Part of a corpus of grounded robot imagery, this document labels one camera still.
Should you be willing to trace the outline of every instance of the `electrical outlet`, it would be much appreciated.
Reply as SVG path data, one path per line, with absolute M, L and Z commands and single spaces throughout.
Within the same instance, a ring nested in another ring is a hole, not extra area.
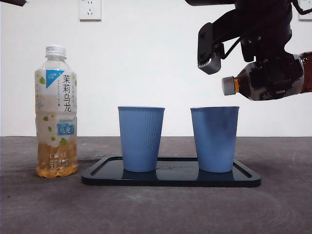
M 102 0 L 79 0 L 80 20 L 101 20 Z
M 312 0 L 299 0 L 299 6 L 303 10 L 311 9 L 312 8 Z M 299 14 L 299 20 L 300 21 L 312 20 L 312 12 L 308 13 L 306 15 L 303 15 L 303 16 Z

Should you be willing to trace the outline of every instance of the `black tray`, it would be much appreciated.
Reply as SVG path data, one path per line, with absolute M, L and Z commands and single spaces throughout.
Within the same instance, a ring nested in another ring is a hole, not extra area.
M 106 156 L 81 177 L 88 185 L 251 188 L 261 184 L 260 175 L 237 160 L 231 172 L 209 173 L 199 170 L 196 157 L 159 157 L 155 171 L 135 173 L 123 169 L 122 157 Z

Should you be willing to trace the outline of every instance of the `concrete surface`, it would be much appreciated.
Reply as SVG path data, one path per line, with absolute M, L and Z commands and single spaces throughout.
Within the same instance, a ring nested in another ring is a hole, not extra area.
M 2 234 L 311 234 L 312 137 L 238 137 L 257 188 L 88 186 L 81 172 L 121 155 L 118 137 L 79 137 L 76 174 L 35 173 L 36 138 L 1 138 Z M 164 137 L 160 156 L 196 156 L 192 137 Z

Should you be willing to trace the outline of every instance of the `bottle cap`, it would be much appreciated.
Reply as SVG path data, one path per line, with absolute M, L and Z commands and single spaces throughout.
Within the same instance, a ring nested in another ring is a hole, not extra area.
M 66 49 L 60 45 L 48 45 L 45 48 L 45 56 L 47 57 L 48 55 L 57 55 L 66 58 Z
M 222 89 L 225 96 L 235 94 L 234 77 L 225 77 L 222 79 Z

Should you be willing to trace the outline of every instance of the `ribbed cup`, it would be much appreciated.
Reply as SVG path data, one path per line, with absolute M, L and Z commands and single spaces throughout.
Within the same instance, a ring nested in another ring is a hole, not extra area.
M 165 108 L 119 106 L 118 110 L 124 169 L 155 170 Z
M 233 167 L 237 106 L 191 108 L 199 168 L 207 172 L 229 172 Z

